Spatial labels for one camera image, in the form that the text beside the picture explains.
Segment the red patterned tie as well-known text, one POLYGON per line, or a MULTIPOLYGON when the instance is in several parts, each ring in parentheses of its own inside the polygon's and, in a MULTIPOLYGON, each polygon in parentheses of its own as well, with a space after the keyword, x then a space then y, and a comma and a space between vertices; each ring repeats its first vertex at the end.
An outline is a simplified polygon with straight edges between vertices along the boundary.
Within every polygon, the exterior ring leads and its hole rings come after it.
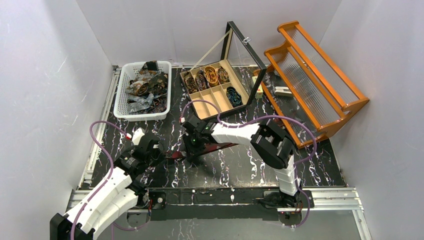
MULTIPOLYGON (((211 136, 215 140, 215 151, 236 145, 250 147, 268 165, 281 167, 289 161, 293 141, 288 132, 271 119, 241 125, 227 122, 215 122, 211 136)), ((189 159, 186 150, 169 152, 168 159, 189 159)))

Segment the blue green tie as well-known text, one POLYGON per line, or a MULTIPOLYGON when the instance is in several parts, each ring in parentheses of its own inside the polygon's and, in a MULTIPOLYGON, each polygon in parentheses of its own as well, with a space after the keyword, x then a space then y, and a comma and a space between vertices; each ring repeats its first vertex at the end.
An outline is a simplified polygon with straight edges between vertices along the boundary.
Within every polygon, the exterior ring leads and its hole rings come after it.
POLYGON ((234 87, 229 86, 226 88, 226 96, 233 108, 243 105, 242 97, 234 87))

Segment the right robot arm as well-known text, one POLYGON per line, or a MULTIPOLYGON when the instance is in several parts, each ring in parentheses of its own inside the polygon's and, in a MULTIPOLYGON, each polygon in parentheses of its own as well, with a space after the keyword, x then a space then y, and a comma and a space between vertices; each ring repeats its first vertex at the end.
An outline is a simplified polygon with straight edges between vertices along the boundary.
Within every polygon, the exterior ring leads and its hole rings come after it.
POLYGON ((262 161, 273 168, 278 190, 265 191, 258 202, 268 208, 296 208, 300 204, 295 176, 294 141, 288 132, 271 119, 241 126, 201 120, 197 116, 181 118, 182 136, 188 157, 198 157, 236 145, 244 145, 257 153, 262 161))

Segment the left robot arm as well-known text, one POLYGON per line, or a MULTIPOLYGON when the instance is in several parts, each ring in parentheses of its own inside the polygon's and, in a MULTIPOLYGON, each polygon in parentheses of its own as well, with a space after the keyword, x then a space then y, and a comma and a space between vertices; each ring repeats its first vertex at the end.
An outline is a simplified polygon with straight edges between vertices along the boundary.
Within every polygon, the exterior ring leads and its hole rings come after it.
POLYGON ((160 138, 138 129, 133 145, 113 162, 105 178, 65 214, 49 222, 51 240, 96 240, 117 218, 148 194, 142 182, 145 171, 165 159, 160 138))

